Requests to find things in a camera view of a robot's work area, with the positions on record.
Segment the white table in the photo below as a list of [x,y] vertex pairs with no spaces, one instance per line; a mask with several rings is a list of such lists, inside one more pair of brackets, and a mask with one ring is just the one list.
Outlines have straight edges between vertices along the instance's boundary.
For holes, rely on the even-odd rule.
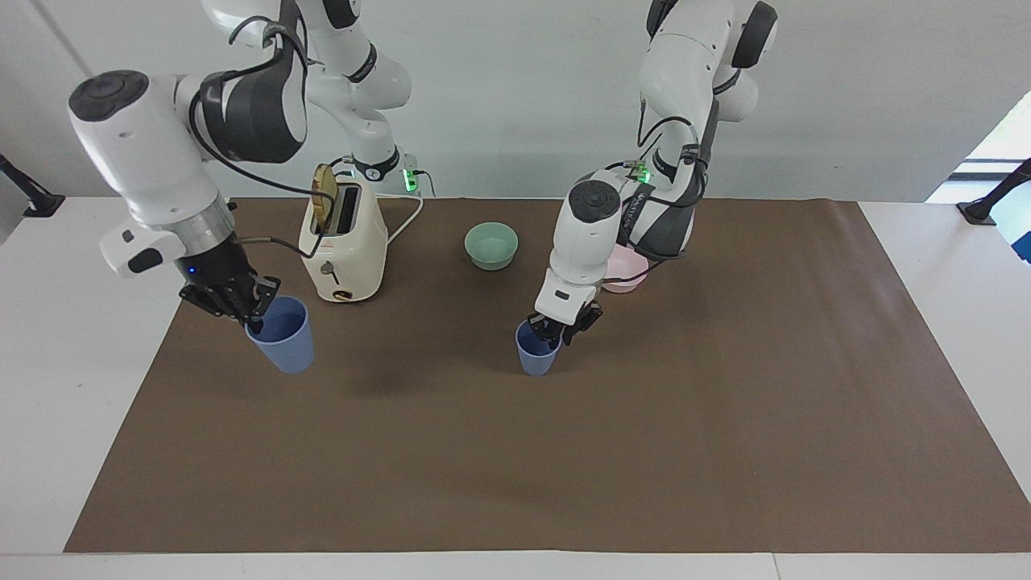
[[[951,206],[862,207],[1031,497],[1031,267]],[[0,246],[0,578],[1031,578],[1031,554],[60,555],[179,302],[174,268],[104,264],[126,214],[71,198]]]

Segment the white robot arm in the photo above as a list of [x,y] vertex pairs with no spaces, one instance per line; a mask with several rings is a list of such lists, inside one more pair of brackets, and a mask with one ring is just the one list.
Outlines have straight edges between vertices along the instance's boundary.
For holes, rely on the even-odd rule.
[[[206,76],[107,72],[75,89],[69,114],[91,160],[129,205],[131,219],[101,241],[108,264],[132,276],[175,262],[187,281],[184,300],[257,332],[279,280],[251,267],[203,161],[282,163],[297,152],[307,133],[309,41],[321,48],[321,76],[343,79],[334,90],[348,103],[400,106],[410,81],[400,65],[376,56],[358,28],[355,0],[203,4],[230,42],[266,48],[268,60]],[[375,139],[351,136],[357,151],[365,141],[381,145],[384,134],[392,139],[389,127]]]
[[[641,114],[646,103],[661,121],[638,144],[661,129],[660,145],[647,173],[636,163],[625,166],[629,172],[596,171],[566,197],[529,318],[541,340],[561,338],[568,345],[601,316],[595,298],[616,243],[656,265],[684,254],[705,192],[717,124],[740,121],[755,108],[756,83],[741,69],[769,47],[776,19],[764,2],[743,19],[731,0],[653,2],[653,38],[639,74]],[[643,174],[654,174],[656,182],[642,182]]]

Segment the green bowl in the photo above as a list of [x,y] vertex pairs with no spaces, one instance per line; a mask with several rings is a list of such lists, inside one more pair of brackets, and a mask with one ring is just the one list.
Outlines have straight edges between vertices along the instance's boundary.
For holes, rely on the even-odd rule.
[[519,248],[516,231],[498,221],[487,221],[465,234],[465,250],[476,267],[488,271],[499,270],[512,262]]

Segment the green led light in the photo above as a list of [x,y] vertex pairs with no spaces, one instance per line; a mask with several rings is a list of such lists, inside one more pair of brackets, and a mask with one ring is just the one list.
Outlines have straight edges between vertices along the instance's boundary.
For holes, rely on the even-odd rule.
[[407,169],[404,170],[404,184],[409,192],[419,189],[419,179]]

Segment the brown paper sheet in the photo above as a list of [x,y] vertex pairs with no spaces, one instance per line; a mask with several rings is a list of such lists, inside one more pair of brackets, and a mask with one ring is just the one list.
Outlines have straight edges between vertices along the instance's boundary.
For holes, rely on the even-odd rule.
[[[240,231],[296,238],[302,207],[244,200]],[[690,257],[603,295],[534,379],[512,336],[557,210],[431,200],[352,306],[250,248],[308,305],[314,367],[280,375],[180,308],[67,551],[1031,551],[1028,502],[857,204],[704,201]],[[520,234],[499,272],[462,246],[490,219]]]

